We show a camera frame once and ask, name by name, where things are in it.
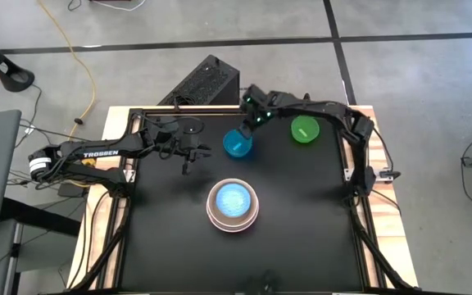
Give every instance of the wooden board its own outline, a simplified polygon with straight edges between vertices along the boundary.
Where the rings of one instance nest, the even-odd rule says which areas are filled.
[[[380,132],[380,134],[382,134],[382,132],[379,130],[373,107],[350,107],[361,111],[364,115],[370,117],[370,119],[374,122],[374,127]],[[353,167],[351,149],[345,140],[343,142],[347,157],[347,164],[349,167]],[[376,133],[371,135],[369,141],[369,162],[370,165],[375,169],[388,167],[384,145]],[[375,184],[374,190],[397,202],[392,184]],[[393,204],[391,204],[391,202],[386,201],[383,197],[374,192],[369,195],[368,202],[370,204],[370,209],[373,216],[374,231],[376,231],[380,251],[383,253],[385,258],[387,258],[394,270],[402,277],[402,279],[404,279],[411,286],[418,286],[415,268],[411,260],[409,247],[407,246],[406,233],[403,229],[402,218],[400,217],[398,209]],[[358,207],[358,211],[363,213],[361,206]],[[361,221],[365,226],[365,220],[361,218]],[[378,286],[373,257],[365,245],[364,253],[369,272],[370,284],[371,286]]]
[[[173,107],[168,106],[141,106],[141,107],[110,107],[107,115],[107,121],[103,130],[103,139],[116,139],[121,137],[125,132],[125,128],[129,121],[129,110],[131,108],[142,108],[142,109],[172,109]],[[191,109],[205,109],[205,108],[222,108],[221,106],[188,106]],[[238,106],[225,106],[223,108],[234,109]],[[368,106],[352,106],[352,108],[362,111],[364,114],[369,116],[376,125],[376,119],[374,117],[373,107]],[[344,144],[345,152],[347,156],[347,162],[352,166],[351,150],[347,143]],[[373,134],[370,139],[370,164],[374,168],[383,168],[387,166],[387,160],[385,158],[384,147],[376,134]],[[107,157],[98,159],[96,167],[99,169],[108,169],[111,167],[117,167],[120,164],[119,157]],[[393,186],[391,184],[376,184],[374,189],[390,197],[396,201]],[[74,259],[72,261],[72,267],[70,268],[70,276],[67,281],[67,288],[72,279],[75,277],[75,282],[72,285],[76,285],[83,277],[84,270],[90,269],[91,265],[96,261],[102,252],[105,240],[105,234],[107,231],[109,216],[111,214],[112,200],[109,197],[105,197],[100,203],[98,212],[95,215],[95,221],[93,225],[93,238],[92,248],[89,249],[89,233],[91,220],[90,216],[96,210],[96,205],[99,198],[105,192],[105,188],[101,185],[94,185],[91,187],[88,194],[88,205],[86,216],[88,217],[85,222],[82,222],[81,230],[79,231],[78,242],[76,244]],[[374,227],[378,237],[379,248],[382,253],[386,256],[389,263],[394,269],[400,274],[400,276],[409,284],[417,286],[415,270],[411,261],[411,254],[407,246],[406,234],[403,229],[402,218],[400,217],[398,210],[389,202],[385,201],[382,197],[372,193],[369,198],[372,216],[374,220]],[[122,217],[123,210],[119,209],[116,218],[116,228]],[[86,226],[86,243],[83,251],[84,243],[83,227]],[[89,265],[86,264],[87,253],[89,253]],[[373,258],[370,255],[369,250],[364,246],[364,253],[366,262],[368,265],[369,277],[371,285],[376,286],[376,273],[374,270]],[[83,256],[83,263],[80,272],[76,275],[78,270],[79,261]],[[114,272],[116,268],[117,258],[117,247],[111,254],[107,264],[106,277],[105,277],[105,288],[112,287],[112,280],[114,278]]]

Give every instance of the yellow cable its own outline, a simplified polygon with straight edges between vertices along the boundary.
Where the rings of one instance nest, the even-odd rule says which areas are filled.
[[[80,183],[75,182],[74,180],[69,180],[69,182],[71,184],[75,185],[75,186],[80,187],[80,188],[89,188],[90,187],[90,185],[88,185],[88,184],[80,184]]]
[[[90,104],[88,105],[87,109],[83,112],[83,114],[81,114],[81,116],[79,116],[79,118],[82,120],[83,118],[85,118],[85,116],[89,112],[90,108],[94,104],[94,101],[96,100],[96,82],[94,81],[94,78],[92,77],[92,74],[90,74],[90,70],[88,69],[88,67],[75,55],[74,50],[72,49],[72,44],[70,43],[69,38],[66,37],[65,31],[57,23],[57,20],[54,18],[54,16],[52,16],[50,11],[45,7],[45,5],[43,4],[43,0],[38,0],[38,3],[41,6],[41,8],[45,11],[45,13],[47,13],[48,17],[50,17],[50,19],[52,20],[54,25],[56,25],[56,27],[60,31],[60,33],[63,35],[63,38],[65,38],[65,41],[69,46],[70,53],[72,53],[72,57],[87,71],[87,75],[90,78],[90,81],[92,82],[92,100],[90,101]],[[74,127],[72,127],[72,130],[69,134],[68,140],[72,140],[72,135],[74,135],[74,132],[75,132],[76,128],[78,128],[78,124],[74,124]]]

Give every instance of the blue bowl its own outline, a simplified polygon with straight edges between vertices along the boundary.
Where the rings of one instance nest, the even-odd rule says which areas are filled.
[[[223,147],[232,157],[243,157],[252,148],[252,137],[244,138],[236,129],[232,129],[223,137]]]
[[[251,207],[251,194],[241,184],[226,184],[216,193],[216,207],[227,217],[241,217]]]

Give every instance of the black box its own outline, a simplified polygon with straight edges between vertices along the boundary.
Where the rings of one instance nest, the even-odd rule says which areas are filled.
[[[239,70],[209,55],[179,83],[160,106],[239,104]]]

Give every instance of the table leg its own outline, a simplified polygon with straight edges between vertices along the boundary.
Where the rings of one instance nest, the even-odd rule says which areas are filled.
[[[0,220],[7,219],[14,219],[24,225],[32,225],[74,237],[78,236],[81,226],[79,221],[5,197],[1,207]]]

